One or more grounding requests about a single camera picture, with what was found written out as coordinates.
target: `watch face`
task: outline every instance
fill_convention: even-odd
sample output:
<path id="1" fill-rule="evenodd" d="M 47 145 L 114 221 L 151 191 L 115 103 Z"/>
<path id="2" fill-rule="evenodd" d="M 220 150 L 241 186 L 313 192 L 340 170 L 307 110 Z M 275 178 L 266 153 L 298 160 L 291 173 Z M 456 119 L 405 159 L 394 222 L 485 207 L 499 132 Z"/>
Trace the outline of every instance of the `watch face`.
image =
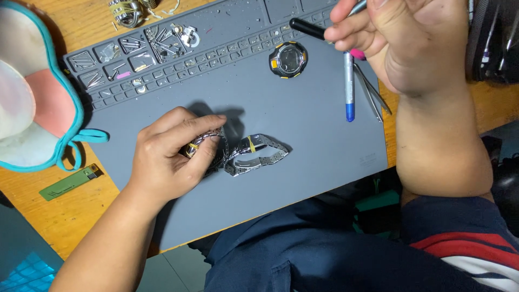
<path id="1" fill-rule="evenodd" d="M 301 51 L 288 46 L 279 53 L 279 67 L 287 74 L 294 74 L 301 65 Z"/>

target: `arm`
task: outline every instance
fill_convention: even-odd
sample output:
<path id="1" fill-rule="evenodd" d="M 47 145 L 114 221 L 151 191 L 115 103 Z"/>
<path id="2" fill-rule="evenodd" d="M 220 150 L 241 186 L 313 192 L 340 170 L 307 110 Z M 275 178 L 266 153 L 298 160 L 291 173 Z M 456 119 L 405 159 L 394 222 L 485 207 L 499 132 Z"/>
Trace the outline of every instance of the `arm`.
<path id="1" fill-rule="evenodd" d="M 326 39 L 365 52 L 382 82 L 400 95 L 397 171 L 406 203 L 416 195 L 491 199 L 491 165 L 479 139 L 465 81 L 465 0 L 355 0 L 332 10 Z"/>
<path id="2" fill-rule="evenodd" d="M 179 150 L 225 121 L 224 116 L 197 118 L 175 108 L 144 128 L 137 138 L 130 181 L 65 261 L 49 291 L 135 291 L 155 217 L 169 200 L 200 182 L 218 141 L 204 140 L 191 160 Z"/>

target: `fingernail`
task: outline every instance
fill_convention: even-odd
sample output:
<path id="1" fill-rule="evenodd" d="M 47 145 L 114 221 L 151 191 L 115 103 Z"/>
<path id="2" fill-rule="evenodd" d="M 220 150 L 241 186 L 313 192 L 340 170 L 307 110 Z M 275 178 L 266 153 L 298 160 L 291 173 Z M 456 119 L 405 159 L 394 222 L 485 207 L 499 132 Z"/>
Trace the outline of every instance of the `fingernail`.
<path id="1" fill-rule="evenodd" d="M 388 0 L 373 0 L 373 4 L 376 9 L 382 7 Z"/>

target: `gray mat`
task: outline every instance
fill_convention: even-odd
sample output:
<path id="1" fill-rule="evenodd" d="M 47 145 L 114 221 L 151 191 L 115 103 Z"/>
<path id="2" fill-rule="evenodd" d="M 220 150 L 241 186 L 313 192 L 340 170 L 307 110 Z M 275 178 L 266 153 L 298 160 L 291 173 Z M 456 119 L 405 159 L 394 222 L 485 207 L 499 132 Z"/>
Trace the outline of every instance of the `gray mat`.
<path id="1" fill-rule="evenodd" d="M 106 86 L 86 91 L 82 74 L 111 66 L 104 69 L 109 72 L 122 62 L 131 63 L 131 56 L 137 53 L 122 54 L 103 64 L 97 59 L 95 68 L 79 72 L 68 61 L 85 49 L 65 56 L 72 79 L 79 79 L 78 89 L 87 111 L 86 126 L 110 134 L 108 143 L 91 146 L 119 189 L 130 177 L 138 131 L 179 105 L 199 115 L 227 114 L 225 127 L 232 147 L 246 135 L 261 133 L 292 150 L 279 163 L 239 177 L 224 171 L 212 174 L 169 204 L 157 224 L 154 240 L 160 249 L 386 169 L 384 128 L 375 118 L 358 79 L 356 119 L 346 121 L 343 54 L 325 42 L 286 30 L 292 17 L 328 25 L 333 4 L 335 1 L 326 0 L 223 0 L 202 6 L 159 22 L 159 31 L 171 22 L 198 28 L 201 42 L 192 53 L 176 59 L 167 56 L 165 63 L 138 73 L 131 67 L 129 77 L 106 81 Z M 138 37 L 144 28 L 127 35 Z M 86 50 L 96 58 L 93 48 L 122 38 L 125 36 Z M 308 65 L 296 78 L 281 79 L 268 67 L 268 55 L 283 39 L 297 41 L 308 50 Z M 196 65 L 185 66 L 193 62 Z M 358 64 L 377 85 L 370 66 L 366 62 Z M 136 88 L 140 85 L 131 84 L 136 78 L 145 84 L 145 93 L 139 94 Z M 271 153 L 265 150 L 258 154 Z M 240 159 L 254 157 L 251 154 Z"/>

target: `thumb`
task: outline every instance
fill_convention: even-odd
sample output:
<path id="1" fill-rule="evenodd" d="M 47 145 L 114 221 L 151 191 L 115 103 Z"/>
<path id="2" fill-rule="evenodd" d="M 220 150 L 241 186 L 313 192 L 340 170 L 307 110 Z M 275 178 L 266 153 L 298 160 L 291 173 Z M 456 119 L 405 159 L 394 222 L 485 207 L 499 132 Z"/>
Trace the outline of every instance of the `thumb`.
<path id="1" fill-rule="evenodd" d="M 416 21 L 405 0 L 368 0 L 371 22 L 398 57 L 405 58 L 427 42 L 428 34 Z"/>
<path id="2" fill-rule="evenodd" d="M 195 155 L 187 162 L 186 167 L 191 174 L 196 177 L 203 177 L 209 168 L 218 149 L 220 137 L 213 136 L 204 139 L 198 147 Z"/>

